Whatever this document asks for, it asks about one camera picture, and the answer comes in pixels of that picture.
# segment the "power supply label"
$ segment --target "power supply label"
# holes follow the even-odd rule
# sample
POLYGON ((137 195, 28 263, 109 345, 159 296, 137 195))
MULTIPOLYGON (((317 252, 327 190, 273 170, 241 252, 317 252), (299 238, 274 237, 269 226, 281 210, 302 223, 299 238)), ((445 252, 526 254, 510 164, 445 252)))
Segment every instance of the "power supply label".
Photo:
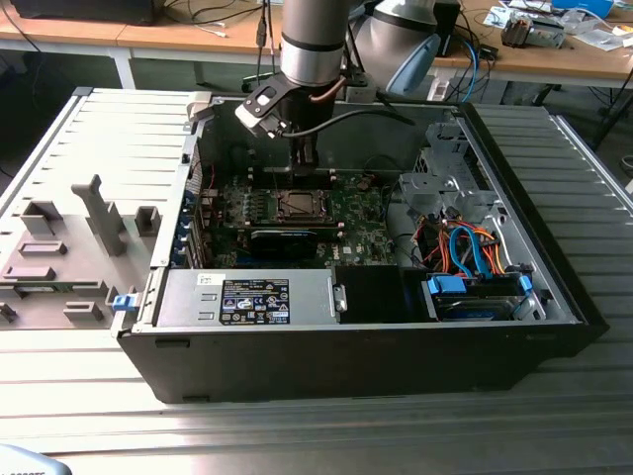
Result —
POLYGON ((290 323, 287 279, 225 280, 222 325, 287 325, 290 323))

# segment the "wooden desk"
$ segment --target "wooden desk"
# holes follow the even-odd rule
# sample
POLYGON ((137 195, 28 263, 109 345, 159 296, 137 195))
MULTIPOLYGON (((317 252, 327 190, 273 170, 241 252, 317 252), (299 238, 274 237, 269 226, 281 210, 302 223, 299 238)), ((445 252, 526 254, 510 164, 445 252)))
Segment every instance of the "wooden desk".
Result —
MULTIPOLYGON (((100 54, 116 62, 122 84, 134 88, 130 67, 132 58, 155 58, 201 62, 254 63, 257 57, 255 32, 258 12, 226 20, 226 28, 208 26, 224 31, 227 38, 219 38, 190 25, 181 25, 164 18, 152 27, 137 27, 113 23, 80 22, 65 20, 28 20, 15 12, 9 0, 4 1, 11 17, 21 29, 46 52, 100 54)), ((575 84, 584 86, 619 87, 633 66, 628 49, 611 52, 590 47, 569 37, 561 49, 543 47, 510 48, 500 40, 500 29, 481 24, 486 11, 495 0, 464 0, 466 16, 471 28, 482 42, 499 49, 498 60, 491 74, 492 79, 537 83, 575 84)), ((192 8, 222 5, 222 0, 191 0, 192 8)), ((253 8, 251 2, 238 2, 234 6, 202 14, 206 20, 225 16, 238 10, 253 8)), ((187 21, 185 5, 175 5, 172 15, 187 21)), ((632 13, 616 13, 612 23, 633 22, 632 13)), ((281 33, 281 8, 273 7, 273 28, 276 44, 281 33)), ((0 13, 0 48, 29 50, 32 47, 0 13)), ((268 51, 262 57, 263 64, 270 64, 268 51)), ((469 64, 469 58, 455 47, 454 54, 436 58, 430 75, 439 81, 447 81, 461 74, 469 64)))
MULTIPOLYGON (((482 25, 486 18, 486 10, 489 10, 497 2, 493 0, 465 0, 464 3, 466 5, 465 15, 473 31, 482 38, 482 43, 498 48, 495 73, 502 75, 509 72, 552 76, 552 78, 560 77, 564 83, 569 83, 572 78, 623 81, 633 66, 629 49, 619 48, 606 52, 571 36, 565 38, 560 49, 505 47, 501 44, 501 29, 482 25)), ((621 10, 615 10, 615 13, 610 15, 607 20, 613 24, 633 22, 633 12, 623 13, 621 10)), ((459 18, 457 23, 465 26, 463 18, 459 18)), ((455 64, 467 67, 469 59, 456 57, 455 64)))

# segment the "green circuit board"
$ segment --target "green circuit board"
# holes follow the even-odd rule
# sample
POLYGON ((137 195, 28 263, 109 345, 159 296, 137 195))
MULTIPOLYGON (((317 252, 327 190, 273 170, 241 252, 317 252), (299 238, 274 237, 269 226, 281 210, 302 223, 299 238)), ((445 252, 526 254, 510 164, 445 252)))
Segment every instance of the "green circuit board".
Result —
MULTIPOLYGON (((338 175, 337 178, 331 190, 318 194, 326 208, 326 212, 321 212, 323 229, 306 225, 306 229, 316 231, 319 235, 315 258, 261 262, 252 259, 249 253, 253 207, 258 207, 258 216, 261 218, 258 229, 265 229, 265 223, 273 223, 278 211, 276 196, 290 190, 252 190, 245 178, 234 176, 221 189, 217 207, 221 218, 210 228, 213 266, 326 268, 331 265, 394 263, 394 250, 389 244, 390 239, 382 221, 381 188, 373 185, 365 187, 367 178, 363 179, 360 174, 338 175), (339 223, 344 225, 342 232, 336 227, 339 223)), ((293 193, 313 193, 316 197, 319 192, 302 190, 293 193)))

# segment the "motherboard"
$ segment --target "motherboard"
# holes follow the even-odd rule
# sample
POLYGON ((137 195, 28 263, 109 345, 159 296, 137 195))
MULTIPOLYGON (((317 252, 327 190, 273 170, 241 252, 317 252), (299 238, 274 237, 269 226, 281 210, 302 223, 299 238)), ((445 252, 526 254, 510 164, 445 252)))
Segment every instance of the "motherboard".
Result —
POLYGON ((381 185, 362 173, 339 174, 317 190, 257 188, 233 176, 220 187, 208 228, 212 266, 392 264, 381 185))

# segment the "blue cable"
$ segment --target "blue cable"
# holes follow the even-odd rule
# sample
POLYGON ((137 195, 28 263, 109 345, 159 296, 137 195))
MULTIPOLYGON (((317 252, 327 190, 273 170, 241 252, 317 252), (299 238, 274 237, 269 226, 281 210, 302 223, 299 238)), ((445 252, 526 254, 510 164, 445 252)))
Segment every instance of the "blue cable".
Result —
POLYGON ((468 43, 466 40, 464 40, 461 37, 458 37, 462 43, 464 45, 466 45, 468 47, 468 49, 471 52, 471 57, 473 59, 473 79, 471 79, 471 85, 468 88, 468 92, 466 93, 466 95, 464 96, 464 99, 462 99, 462 102, 466 102, 468 101, 468 98, 471 97, 471 94, 473 93, 473 87, 475 87, 475 82, 477 81, 477 54, 475 53, 475 49, 473 48, 473 46, 468 43))
POLYGON ((473 273, 471 272, 471 270, 464 264, 462 264, 457 257, 457 235, 460 233, 460 231, 465 231, 468 234, 468 237, 471 239, 471 243, 473 245, 473 257, 475 258, 475 264, 477 265, 477 270, 479 270, 479 273, 483 274, 484 277, 486 277, 487 279, 492 278, 493 275, 486 266, 486 262, 482 259, 482 254, 479 248, 479 240, 477 239, 477 236, 465 226, 455 228, 451 233, 451 238, 448 241, 448 247, 453 263, 455 263, 455 265, 459 267, 466 274, 467 277, 473 277, 473 273))

